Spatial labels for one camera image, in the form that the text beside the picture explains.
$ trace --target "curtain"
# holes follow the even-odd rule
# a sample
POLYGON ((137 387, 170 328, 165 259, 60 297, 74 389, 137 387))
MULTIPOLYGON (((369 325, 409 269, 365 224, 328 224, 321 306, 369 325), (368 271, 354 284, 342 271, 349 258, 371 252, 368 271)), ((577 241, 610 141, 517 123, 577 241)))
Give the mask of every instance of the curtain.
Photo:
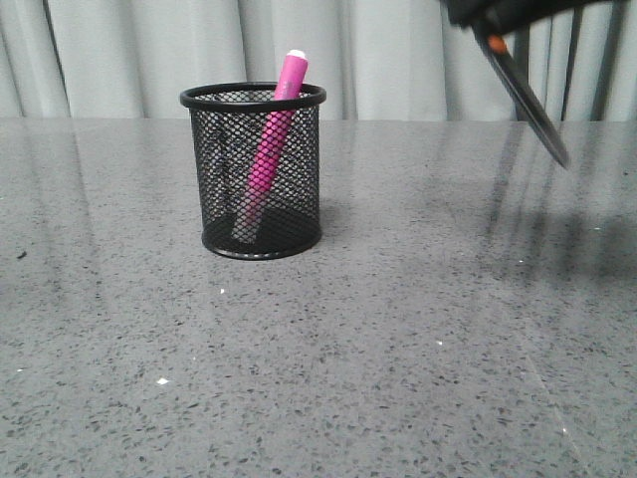
MULTIPOLYGON (((275 81, 290 49, 321 117, 510 120, 437 0, 0 0, 0 116, 186 118, 180 91, 275 81)), ((637 5, 599 3, 508 37, 553 120, 637 119, 637 5)))

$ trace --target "highlighter cap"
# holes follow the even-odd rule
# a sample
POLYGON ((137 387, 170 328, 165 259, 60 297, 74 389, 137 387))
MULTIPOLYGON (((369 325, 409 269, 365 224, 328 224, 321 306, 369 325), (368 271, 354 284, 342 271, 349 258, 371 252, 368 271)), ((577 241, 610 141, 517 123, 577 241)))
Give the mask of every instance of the highlighter cap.
POLYGON ((306 57, 306 53, 302 52, 301 50, 290 50, 288 52, 288 55, 292 55, 293 57, 303 58, 304 60, 306 60, 308 58, 308 57, 306 57))

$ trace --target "highlighter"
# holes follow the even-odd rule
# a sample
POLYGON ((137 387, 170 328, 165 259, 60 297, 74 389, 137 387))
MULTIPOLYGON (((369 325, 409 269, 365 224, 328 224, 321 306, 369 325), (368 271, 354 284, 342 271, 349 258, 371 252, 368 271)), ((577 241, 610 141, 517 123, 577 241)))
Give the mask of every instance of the highlighter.
MULTIPOLYGON (((307 70, 306 54, 300 50, 290 50, 281 69, 274 100, 297 98, 307 70)), ((279 159, 286 145, 294 113, 283 111, 268 115, 232 230, 232 237, 240 242, 252 244, 257 240, 266 201, 277 175, 279 159)))

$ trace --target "black mesh pen holder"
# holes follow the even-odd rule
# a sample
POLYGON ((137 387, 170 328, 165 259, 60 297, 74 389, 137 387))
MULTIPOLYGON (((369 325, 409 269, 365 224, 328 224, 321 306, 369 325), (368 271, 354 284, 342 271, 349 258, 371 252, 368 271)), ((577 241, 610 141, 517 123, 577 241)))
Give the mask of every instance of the black mesh pen holder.
POLYGON ((325 90, 273 100, 274 83, 186 90, 202 242, 234 259, 277 259, 320 239, 319 105, 325 90))

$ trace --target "scissors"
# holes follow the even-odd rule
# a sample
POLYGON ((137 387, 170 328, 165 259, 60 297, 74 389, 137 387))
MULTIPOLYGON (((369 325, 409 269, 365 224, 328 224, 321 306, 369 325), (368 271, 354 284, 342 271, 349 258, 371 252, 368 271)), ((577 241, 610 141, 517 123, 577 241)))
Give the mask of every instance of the scissors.
POLYGON ((564 168, 570 157, 555 126, 507 49, 503 35, 562 10, 606 0, 441 0, 452 25, 474 32, 483 53, 551 156, 564 168))

